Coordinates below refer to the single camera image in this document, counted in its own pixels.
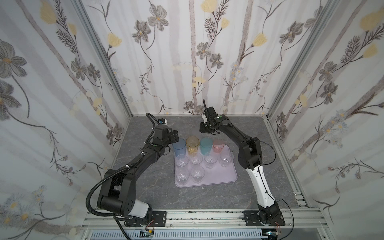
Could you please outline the blue plastic cup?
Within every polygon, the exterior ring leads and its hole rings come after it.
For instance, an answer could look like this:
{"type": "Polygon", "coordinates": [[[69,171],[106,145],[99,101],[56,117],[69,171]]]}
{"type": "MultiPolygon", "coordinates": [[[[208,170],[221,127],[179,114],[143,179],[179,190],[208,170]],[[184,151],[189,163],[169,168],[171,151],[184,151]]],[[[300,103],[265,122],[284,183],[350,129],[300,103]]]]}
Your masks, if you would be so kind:
{"type": "Polygon", "coordinates": [[[174,156],[178,157],[180,155],[186,154],[186,140],[179,139],[178,142],[173,143],[174,156]]]}

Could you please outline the teal dimpled plastic cup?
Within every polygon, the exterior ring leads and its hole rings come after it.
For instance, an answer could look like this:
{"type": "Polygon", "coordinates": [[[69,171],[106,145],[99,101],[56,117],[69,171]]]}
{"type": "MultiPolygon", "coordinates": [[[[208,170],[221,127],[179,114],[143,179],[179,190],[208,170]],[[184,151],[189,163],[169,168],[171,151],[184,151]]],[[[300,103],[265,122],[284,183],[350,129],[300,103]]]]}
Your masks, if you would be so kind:
{"type": "Polygon", "coordinates": [[[213,140],[212,139],[210,139],[210,138],[202,138],[200,140],[201,154],[204,156],[207,153],[210,153],[211,149],[212,149],[212,146],[213,146],[213,140]]]}

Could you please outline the pink plastic cup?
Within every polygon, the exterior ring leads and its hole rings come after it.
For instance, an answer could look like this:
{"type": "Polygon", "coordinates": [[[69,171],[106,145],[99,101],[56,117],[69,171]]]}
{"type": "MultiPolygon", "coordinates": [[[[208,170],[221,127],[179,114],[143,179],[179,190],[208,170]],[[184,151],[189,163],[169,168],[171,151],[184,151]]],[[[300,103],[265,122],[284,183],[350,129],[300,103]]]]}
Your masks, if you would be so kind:
{"type": "Polygon", "coordinates": [[[221,140],[214,140],[213,141],[213,146],[212,146],[212,150],[214,153],[216,154],[220,154],[222,152],[222,150],[224,149],[224,142],[221,141],[221,140]]]}

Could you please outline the yellow plastic cup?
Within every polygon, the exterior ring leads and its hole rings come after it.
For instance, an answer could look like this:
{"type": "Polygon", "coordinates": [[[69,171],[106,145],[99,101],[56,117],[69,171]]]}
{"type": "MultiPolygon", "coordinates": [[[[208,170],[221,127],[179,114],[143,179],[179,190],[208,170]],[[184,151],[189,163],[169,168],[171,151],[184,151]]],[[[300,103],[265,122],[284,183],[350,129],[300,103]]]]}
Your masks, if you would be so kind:
{"type": "Polygon", "coordinates": [[[200,140],[196,136],[190,136],[186,139],[186,145],[187,145],[188,154],[191,156],[198,152],[198,149],[200,146],[200,140]]]}

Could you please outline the clear faceted tumbler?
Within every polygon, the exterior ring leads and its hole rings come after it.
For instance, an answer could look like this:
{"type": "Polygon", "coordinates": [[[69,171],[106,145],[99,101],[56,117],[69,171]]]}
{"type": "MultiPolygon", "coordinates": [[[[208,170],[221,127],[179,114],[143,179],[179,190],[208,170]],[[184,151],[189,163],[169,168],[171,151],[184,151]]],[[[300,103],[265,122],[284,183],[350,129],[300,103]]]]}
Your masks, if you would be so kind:
{"type": "Polygon", "coordinates": [[[193,165],[200,165],[203,161],[203,156],[201,153],[192,153],[189,155],[189,160],[190,160],[190,163],[193,164],[193,165]]]}
{"type": "Polygon", "coordinates": [[[204,161],[205,161],[205,167],[207,169],[212,169],[216,166],[216,163],[218,161],[218,155],[216,153],[206,153],[204,155],[204,161]]]}
{"type": "Polygon", "coordinates": [[[175,157],[175,164],[178,168],[186,167],[190,160],[186,155],[178,155],[175,157]]]}
{"type": "Polygon", "coordinates": [[[231,151],[223,151],[220,154],[220,165],[224,168],[232,164],[234,155],[231,151]]]}

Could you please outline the clear tall glass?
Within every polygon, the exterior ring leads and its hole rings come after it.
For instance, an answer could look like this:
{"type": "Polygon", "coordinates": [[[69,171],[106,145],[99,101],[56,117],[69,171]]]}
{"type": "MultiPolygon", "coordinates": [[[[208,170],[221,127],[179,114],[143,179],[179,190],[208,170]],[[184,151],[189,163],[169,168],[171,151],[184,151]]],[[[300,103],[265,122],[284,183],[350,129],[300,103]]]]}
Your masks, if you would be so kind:
{"type": "Polygon", "coordinates": [[[190,177],[190,172],[186,168],[177,168],[175,172],[175,178],[178,185],[183,186],[185,185],[190,177]]]}

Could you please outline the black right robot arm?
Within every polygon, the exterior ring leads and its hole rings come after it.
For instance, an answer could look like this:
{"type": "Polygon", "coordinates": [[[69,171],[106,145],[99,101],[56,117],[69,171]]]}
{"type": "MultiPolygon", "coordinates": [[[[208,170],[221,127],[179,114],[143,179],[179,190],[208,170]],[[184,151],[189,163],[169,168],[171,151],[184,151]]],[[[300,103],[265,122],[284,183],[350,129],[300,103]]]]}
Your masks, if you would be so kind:
{"type": "Polygon", "coordinates": [[[203,102],[203,121],[200,132],[205,134],[223,133],[239,148],[238,162],[246,169],[257,195],[259,222],[264,226],[284,226],[285,220],[278,201],[273,197],[263,170],[261,142],[257,137],[250,137],[239,130],[225,115],[218,115],[214,107],[207,107],[203,102]]]}

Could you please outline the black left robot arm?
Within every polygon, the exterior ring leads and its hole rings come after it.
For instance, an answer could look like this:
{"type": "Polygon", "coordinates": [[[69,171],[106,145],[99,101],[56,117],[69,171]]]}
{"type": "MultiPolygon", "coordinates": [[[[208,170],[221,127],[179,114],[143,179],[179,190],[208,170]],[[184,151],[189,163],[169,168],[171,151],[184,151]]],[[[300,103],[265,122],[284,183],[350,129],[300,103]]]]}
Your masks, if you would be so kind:
{"type": "Polygon", "coordinates": [[[134,217],[148,224],[153,220],[150,204],[136,199],[136,182],[144,171],[165,154],[170,144],[177,143],[179,133],[167,125],[157,125],[140,153],[127,165],[118,170],[109,170],[95,188],[100,188],[97,207],[105,213],[88,211],[99,217],[134,217]]]}

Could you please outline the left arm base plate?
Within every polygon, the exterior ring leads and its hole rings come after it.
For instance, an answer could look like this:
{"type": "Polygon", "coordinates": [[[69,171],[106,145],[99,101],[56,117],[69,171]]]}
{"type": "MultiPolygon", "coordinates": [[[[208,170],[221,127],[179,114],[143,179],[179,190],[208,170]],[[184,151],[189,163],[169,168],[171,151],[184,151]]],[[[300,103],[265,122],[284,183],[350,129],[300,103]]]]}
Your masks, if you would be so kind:
{"type": "Polygon", "coordinates": [[[166,211],[149,211],[144,218],[129,217],[124,221],[125,227],[165,227],[166,211]]]}

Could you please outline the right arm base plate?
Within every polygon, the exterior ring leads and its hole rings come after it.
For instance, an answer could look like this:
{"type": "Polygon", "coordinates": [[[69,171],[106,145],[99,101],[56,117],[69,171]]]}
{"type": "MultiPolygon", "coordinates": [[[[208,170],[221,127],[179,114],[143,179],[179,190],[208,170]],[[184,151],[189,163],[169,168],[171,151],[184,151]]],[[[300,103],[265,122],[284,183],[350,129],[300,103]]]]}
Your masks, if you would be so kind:
{"type": "Polygon", "coordinates": [[[286,225],[281,212],[271,214],[265,211],[244,211],[243,213],[247,227],[277,227],[286,225]]]}

